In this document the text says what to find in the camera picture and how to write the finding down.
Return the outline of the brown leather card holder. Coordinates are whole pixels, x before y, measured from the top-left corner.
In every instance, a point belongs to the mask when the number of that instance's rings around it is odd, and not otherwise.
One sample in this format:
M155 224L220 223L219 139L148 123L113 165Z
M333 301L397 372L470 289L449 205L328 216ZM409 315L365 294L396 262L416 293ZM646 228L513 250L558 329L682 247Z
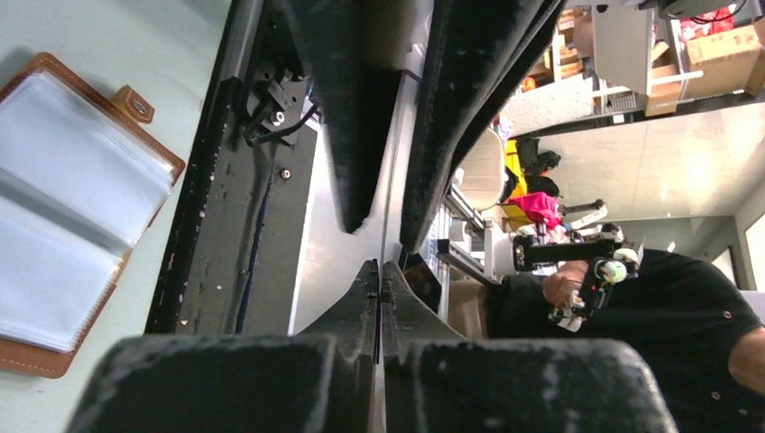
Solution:
M185 163L146 132L153 107L108 99L48 52L1 91L1 366L58 379Z

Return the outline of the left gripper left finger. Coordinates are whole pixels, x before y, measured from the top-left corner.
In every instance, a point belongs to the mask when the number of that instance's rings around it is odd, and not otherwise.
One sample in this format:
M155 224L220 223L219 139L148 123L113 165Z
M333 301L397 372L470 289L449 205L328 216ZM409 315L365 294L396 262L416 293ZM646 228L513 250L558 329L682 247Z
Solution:
M70 432L366 432L377 261L296 336L142 336L93 372Z

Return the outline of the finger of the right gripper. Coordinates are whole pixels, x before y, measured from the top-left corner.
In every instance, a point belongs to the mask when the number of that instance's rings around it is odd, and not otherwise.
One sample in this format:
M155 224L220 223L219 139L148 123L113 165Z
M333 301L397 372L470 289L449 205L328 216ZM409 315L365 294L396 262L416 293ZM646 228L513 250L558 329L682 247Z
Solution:
M400 242L423 244L457 165L550 44L562 1L437 1L419 83Z
M284 1L327 129L339 223L368 218L418 6L414 1Z

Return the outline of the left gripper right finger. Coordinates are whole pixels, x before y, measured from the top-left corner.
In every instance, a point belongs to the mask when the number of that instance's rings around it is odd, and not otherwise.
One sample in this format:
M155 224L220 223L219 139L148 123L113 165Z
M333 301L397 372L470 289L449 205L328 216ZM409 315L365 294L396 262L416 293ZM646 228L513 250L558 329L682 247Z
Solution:
M650 369L598 339L471 342L382 274L382 353L390 432L673 432Z

